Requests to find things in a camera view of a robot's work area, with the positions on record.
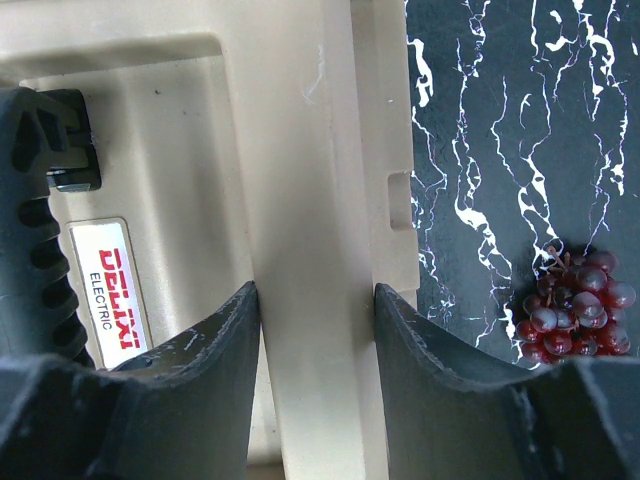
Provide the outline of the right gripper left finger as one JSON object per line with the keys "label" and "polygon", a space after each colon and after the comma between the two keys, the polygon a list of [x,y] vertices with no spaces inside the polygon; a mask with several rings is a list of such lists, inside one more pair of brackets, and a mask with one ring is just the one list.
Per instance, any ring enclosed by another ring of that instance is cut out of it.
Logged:
{"label": "right gripper left finger", "polygon": [[242,479],[260,343],[253,282],[113,370],[1,361],[5,479]]}

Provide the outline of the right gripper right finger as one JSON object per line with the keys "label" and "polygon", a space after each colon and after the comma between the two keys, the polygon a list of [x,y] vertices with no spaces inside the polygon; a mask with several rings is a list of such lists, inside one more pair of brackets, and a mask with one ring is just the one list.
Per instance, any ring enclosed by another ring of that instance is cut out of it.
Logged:
{"label": "right gripper right finger", "polygon": [[393,479],[635,479],[639,363],[577,357],[529,371],[375,289]]}

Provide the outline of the tan plastic tool box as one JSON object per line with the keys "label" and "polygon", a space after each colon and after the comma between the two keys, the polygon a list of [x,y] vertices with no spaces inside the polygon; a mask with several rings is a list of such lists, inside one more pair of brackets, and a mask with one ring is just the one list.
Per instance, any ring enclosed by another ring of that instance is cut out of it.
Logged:
{"label": "tan plastic tool box", "polygon": [[402,1],[5,1],[1,83],[77,89],[102,176],[53,191],[70,285],[82,226],[118,224],[157,346],[253,281],[247,460],[385,479],[373,292],[414,300]]}

